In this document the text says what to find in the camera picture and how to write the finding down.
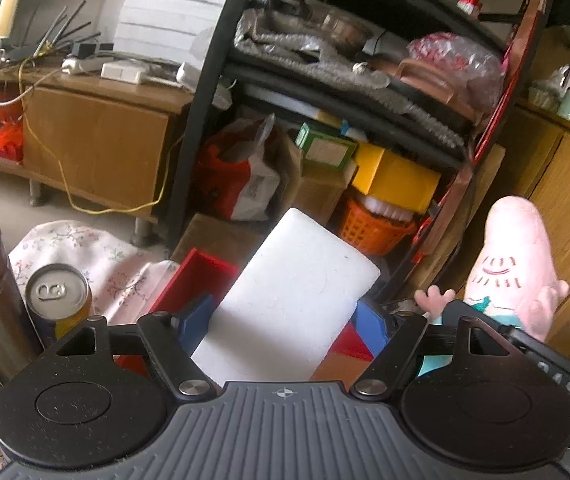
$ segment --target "brown handle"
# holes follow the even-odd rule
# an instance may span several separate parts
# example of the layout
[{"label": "brown handle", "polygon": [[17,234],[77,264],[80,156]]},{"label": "brown handle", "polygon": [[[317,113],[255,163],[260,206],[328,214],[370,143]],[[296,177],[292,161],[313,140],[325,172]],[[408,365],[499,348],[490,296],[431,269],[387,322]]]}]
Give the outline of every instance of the brown handle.
[{"label": "brown handle", "polygon": [[454,80],[443,72],[440,68],[436,68],[435,66],[429,64],[428,62],[421,61],[419,59],[404,59],[398,65],[398,69],[396,69],[396,77],[401,79],[403,74],[407,70],[414,70],[415,72],[428,72],[433,76],[436,76],[439,80],[440,85],[450,92],[450,95],[447,97],[446,102],[449,103],[452,99],[457,98],[458,94],[458,86],[454,82]]}]

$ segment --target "gray ribbed panel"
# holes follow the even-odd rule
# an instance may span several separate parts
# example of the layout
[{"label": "gray ribbed panel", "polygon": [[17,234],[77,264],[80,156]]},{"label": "gray ribbed panel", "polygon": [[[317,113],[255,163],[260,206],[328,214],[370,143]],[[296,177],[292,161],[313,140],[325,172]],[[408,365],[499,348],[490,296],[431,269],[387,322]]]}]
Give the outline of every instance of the gray ribbed panel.
[{"label": "gray ribbed panel", "polygon": [[[281,388],[294,393],[284,399]],[[231,383],[177,410],[163,434],[127,460],[92,471],[12,464],[0,480],[564,480],[553,466],[481,474],[438,462],[405,437],[390,410],[335,383]]]}]

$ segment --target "white foam block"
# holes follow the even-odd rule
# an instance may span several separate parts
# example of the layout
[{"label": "white foam block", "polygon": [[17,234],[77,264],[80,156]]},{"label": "white foam block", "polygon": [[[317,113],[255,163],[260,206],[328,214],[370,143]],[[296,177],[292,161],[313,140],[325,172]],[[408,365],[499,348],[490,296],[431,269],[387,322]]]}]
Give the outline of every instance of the white foam block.
[{"label": "white foam block", "polygon": [[220,385],[309,380],[379,274],[292,208],[211,317],[192,359]]}]

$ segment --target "cabinet leg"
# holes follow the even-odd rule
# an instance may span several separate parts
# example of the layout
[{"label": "cabinet leg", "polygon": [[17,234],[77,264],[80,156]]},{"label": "cabinet leg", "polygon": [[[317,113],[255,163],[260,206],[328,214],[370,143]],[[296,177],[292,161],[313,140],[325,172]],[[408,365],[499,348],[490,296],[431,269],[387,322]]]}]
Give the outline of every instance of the cabinet leg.
[{"label": "cabinet leg", "polygon": [[135,247],[148,247],[154,240],[154,232],[152,222],[136,218],[134,224],[134,234],[131,237],[131,244]]},{"label": "cabinet leg", "polygon": [[39,207],[47,202],[47,198],[43,195],[43,184],[37,180],[30,180],[30,205]]}]

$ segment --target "black electronic device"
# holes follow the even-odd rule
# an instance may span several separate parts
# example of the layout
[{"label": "black electronic device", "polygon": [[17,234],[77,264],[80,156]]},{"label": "black electronic device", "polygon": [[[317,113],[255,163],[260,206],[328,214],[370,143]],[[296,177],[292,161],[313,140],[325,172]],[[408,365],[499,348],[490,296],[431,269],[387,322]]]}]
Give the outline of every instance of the black electronic device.
[{"label": "black electronic device", "polygon": [[[181,318],[109,328],[88,318],[0,390],[0,444],[14,460],[0,478],[570,478],[567,388],[478,317],[435,327],[380,312],[389,343],[350,392],[338,382],[220,392],[181,348]],[[417,360],[437,352],[452,363],[415,378]],[[153,379],[113,354],[142,356]]]}]

